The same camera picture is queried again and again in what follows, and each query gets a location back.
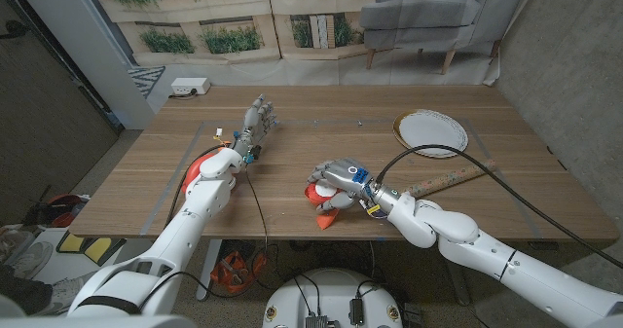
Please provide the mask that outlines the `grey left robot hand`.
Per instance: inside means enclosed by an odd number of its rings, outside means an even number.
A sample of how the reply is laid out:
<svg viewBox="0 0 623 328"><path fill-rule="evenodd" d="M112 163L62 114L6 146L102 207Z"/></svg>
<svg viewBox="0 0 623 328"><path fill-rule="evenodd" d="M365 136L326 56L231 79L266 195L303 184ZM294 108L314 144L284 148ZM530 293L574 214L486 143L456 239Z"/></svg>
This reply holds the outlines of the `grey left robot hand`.
<svg viewBox="0 0 623 328"><path fill-rule="evenodd" d="M231 148L246 157L276 124L273 104L260 94L244 115L241 132Z"/></svg>

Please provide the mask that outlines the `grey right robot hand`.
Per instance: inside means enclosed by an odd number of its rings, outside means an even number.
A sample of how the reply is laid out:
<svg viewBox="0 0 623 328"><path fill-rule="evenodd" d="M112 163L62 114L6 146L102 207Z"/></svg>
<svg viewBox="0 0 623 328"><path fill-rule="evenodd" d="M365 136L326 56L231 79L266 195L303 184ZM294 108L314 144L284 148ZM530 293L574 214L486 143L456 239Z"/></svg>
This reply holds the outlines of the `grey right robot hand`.
<svg viewBox="0 0 623 328"><path fill-rule="evenodd" d="M378 182L376 177L359 161L343 158L326 161L315 167L308 183L325 180L338 190L338 194L321 203L318 211L346 209L356 201L363 201L367 207L378 205L388 214L400 199L400 194Z"/></svg>

